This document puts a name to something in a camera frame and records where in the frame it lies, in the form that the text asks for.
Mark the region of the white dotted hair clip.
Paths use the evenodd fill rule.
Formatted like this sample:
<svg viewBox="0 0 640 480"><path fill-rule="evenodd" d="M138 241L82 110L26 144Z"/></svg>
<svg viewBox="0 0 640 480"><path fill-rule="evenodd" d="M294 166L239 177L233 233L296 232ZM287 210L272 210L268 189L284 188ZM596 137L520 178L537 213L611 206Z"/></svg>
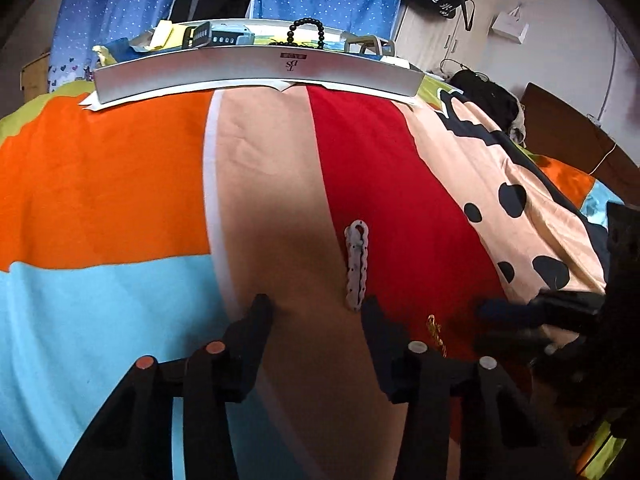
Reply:
<svg viewBox="0 0 640 480"><path fill-rule="evenodd" d="M369 228L362 220L353 221L344 231L347 252L346 302L358 312L367 290Z"/></svg>

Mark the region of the grey hair claw clip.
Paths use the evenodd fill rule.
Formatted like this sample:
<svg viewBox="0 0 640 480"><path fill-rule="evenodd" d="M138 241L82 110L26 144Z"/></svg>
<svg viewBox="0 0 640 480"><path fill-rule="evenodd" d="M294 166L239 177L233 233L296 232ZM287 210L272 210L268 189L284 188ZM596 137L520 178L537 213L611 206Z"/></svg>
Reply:
<svg viewBox="0 0 640 480"><path fill-rule="evenodd" d="M394 56L395 44L375 35L348 36L344 41L345 53L374 54L377 56Z"/></svg>

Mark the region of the black comb hair clip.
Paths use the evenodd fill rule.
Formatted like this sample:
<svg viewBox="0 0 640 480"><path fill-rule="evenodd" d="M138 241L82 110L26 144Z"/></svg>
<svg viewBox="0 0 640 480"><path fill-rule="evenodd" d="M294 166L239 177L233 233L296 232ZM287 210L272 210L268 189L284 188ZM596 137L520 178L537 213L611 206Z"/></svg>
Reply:
<svg viewBox="0 0 640 480"><path fill-rule="evenodd" d="M210 43L212 26L209 22L204 22L198 26L188 26L182 38L183 49L193 49L205 47Z"/></svg>

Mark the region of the brown wooden headboard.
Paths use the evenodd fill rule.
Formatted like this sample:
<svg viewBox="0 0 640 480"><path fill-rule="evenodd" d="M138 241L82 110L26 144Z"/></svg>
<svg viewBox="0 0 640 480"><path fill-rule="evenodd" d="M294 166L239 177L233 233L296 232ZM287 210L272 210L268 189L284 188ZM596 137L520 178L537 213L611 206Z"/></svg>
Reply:
<svg viewBox="0 0 640 480"><path fill-rule="evenodd" d="M600 127L532 82L521 104L529 151L592 172L625 203L639 205L639 167Z"/></svg>

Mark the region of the black clothes pile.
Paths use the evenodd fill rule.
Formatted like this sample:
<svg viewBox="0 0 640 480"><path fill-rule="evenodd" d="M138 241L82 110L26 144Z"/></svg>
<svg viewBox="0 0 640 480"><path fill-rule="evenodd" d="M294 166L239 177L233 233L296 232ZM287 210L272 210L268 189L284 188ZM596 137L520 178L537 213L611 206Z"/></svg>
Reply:
<svg viewBox="0 0 640 480"><path fill-rule="evenodd" d="M518 145L526 139L525 114L520 100L485 74L465 68L448 82L478 105Z"/></svg>

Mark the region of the colourful cartoon bed quilt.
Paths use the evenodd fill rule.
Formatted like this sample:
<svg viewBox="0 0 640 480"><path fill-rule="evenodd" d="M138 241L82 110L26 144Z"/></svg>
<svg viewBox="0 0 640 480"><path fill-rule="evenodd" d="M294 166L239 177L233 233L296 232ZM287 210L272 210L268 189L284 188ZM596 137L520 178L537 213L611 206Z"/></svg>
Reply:
<svg viewBox="0 0 640 480"><path fill-rule="evenodd" d="M274 325L230 412L244 479L388 479L406 411L348 302L476 358L475 308L603 292L591 223L473 102L318 86L173 93L94 112L72 82L1 122L1 463L53 479L140 356L184 358L258 294Z"/></svg>

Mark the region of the white paper shopping bag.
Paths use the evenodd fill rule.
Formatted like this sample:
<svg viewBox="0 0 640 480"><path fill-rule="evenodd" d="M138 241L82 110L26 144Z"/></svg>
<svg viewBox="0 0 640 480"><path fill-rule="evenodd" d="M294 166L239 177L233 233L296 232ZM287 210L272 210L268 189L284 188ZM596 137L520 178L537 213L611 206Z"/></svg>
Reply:
<svg viewBox="0 0 640 480"><path fill-rule="evenodd" d="M522 6L518 4L510 11L501 11L491 25L491 31L504 39L524 44L529 24L522 15Z"/></svg>

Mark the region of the white striped wardrobe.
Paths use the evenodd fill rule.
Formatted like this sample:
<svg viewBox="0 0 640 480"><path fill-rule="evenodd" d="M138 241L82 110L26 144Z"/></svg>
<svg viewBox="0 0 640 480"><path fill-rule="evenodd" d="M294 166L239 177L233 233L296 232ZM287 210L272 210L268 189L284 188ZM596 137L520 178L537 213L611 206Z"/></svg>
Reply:
<svg viewBox="0 0 640 480"><path fill-rule="evenodd" d="M451 20L418 6L400 7L394 33L395 53L420 70L449 77L474 68L482 58L499 0L471 0L467 14Z"/></svg>

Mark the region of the wooden side cabinet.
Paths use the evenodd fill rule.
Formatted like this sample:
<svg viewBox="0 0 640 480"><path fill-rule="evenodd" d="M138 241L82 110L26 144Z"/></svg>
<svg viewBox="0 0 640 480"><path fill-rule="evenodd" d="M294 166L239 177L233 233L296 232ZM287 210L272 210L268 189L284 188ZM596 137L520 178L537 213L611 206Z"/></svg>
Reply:
<svg viewBox="0 0 640 480"><path fill-rule="evenodd" d="M24 102L48 92L49 52L39 55L22 67L20 86Z"/></svg>

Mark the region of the white shallow tray box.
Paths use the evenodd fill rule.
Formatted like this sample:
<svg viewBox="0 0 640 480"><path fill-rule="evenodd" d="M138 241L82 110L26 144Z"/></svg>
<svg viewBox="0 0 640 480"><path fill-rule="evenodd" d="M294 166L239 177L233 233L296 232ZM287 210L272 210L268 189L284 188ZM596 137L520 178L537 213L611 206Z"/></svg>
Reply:
<svg viewBox="0 0 640 480"><path fill-rule="evenodd" d="M278 20L211 20L188 26L204 22L212 28L245 26L255 35L254 44L168 49L99 67L96 88L80 105L97 112L175 93L250 86L283 91L293 84L405 101L418 94L424 78L420 68L396 55L345 53L344 41L354 34L341 29Z"/></svg>

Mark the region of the blue dotted left curtain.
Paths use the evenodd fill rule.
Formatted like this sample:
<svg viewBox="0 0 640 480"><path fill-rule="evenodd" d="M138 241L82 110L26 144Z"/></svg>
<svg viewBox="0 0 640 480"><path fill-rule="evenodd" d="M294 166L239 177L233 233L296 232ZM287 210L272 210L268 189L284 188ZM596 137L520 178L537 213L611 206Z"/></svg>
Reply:
<svg viewBox="0 0 640 480"><path fill-rule="evenodd" d="M132 38L167 18L175 0L62 0L49 55L50 92L90 80L93 48Z"/></svg>

